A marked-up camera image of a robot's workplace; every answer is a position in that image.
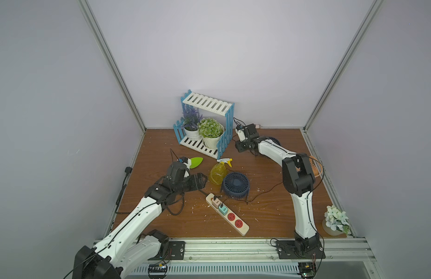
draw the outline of potted plant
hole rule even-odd
[[[217,142],[224,131],[225,128],[213,118],[204,118],[199,123],[199,133],[207,148],[217,148]]]
[[[349,233],[349,219],[346,212],[339,211],[336,206],[327,206],[327,212],[324,213],[323,228],[330,235],[340,235]]]
[[[199,134],[199,122],[203,118],[200,115],[199,109],[191,106],[185,106],[183,109],[183,127],[185,128],[186,135],[191,141],[199,141],[202,137]]]

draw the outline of white flower pot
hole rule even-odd
[[[224,133],[225,133],[225,128],[223,128],[223,133],[218,137],[214,137],[214,138],[204,137],[203,143],[205,144],[205,146],[207,148],[217,148],[217,142],[219,142],[219,139],[223,136]]]
[[[199,140],[201,140],[201,139],[202,139],[202,136],[200,136],[200,134],[199,134],[199,131],[198,131],[198,130],[196,130],[196,131],[188,131],[188,130],[185,128],[185,132],[186,132],[186,136],[188,136],[188,138],[189,138],[191,141],[199,141]]]
[[[332,236],[337,236],[337,235],[340,235],[343,233],[342,231],[333,230],[333,229],[329,228],[328,226],[326,226],[326,220],[325,219],[323,220],[323,229],[326,233],[328,233],[329,235],[332,235]]]

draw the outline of white wall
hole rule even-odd
[[[89,0],[148,128],[191,89],[263,126],[305,125],[372,0]]]
[[[431,0],[383,3],[308,133],[387,278],[431,278]]]
[[[73,268],[140,135],[76,1],[0,1],[0,279]]]

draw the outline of spray bottle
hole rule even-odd
[[[231,158],[223,158],[217,160],[219,163],[212,167],[211,171],[209,172],[209,181],[211,181],[215,185],[221,185],[223,182],[223,179],[227,175],[227,171],[225,168],[225,163],[228,163],[230,167],[231,165]]]

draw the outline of robotic arm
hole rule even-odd
[[[168,237],[160,231],[151,231],[143,241],[129,246],[178,194],[205,187],[207,177],[202,173],[190,175],[190,165],[186,157],[173,162],[121,224],[92,249],[81,248],[74,259],[73,279],[123,279],[146,260],[163,259],[168,251]]]
[[[259,136],[254,124],[238,125],[236,132],[239,136],[239,140],[236,142],[239,152],[255,150],[282,167],[283,184],[291,194],[295,208],[295,252],[302,258],[311,258],[313,253],[318,255],[321,242],[313,224],[312,208],[315,176],[308,156],[291,152],[277,145],[270,138]]]

